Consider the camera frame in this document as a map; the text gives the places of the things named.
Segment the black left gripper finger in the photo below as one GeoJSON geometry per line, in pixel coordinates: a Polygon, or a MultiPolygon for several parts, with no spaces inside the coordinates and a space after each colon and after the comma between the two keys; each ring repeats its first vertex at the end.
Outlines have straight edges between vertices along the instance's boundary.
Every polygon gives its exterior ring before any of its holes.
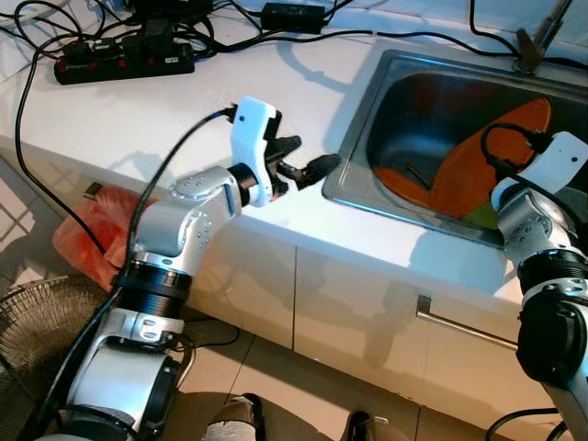
{"type": "Polygon", "coordinates": [[[319,158],[312,159],[303,168],[295,168],[294,165],[280,161],[278,173],[293,181],[298,190],[302,190],[326,179],[341,162],[342,159],[337,153],[321,155],[319,158]]]}
{"type": "Polygon", "coordinates": [[[278,164],[285,160],[286,156],[299,149],[302,145],[301,136],[280,136],[267,142],[267,163],[278,164]]]}

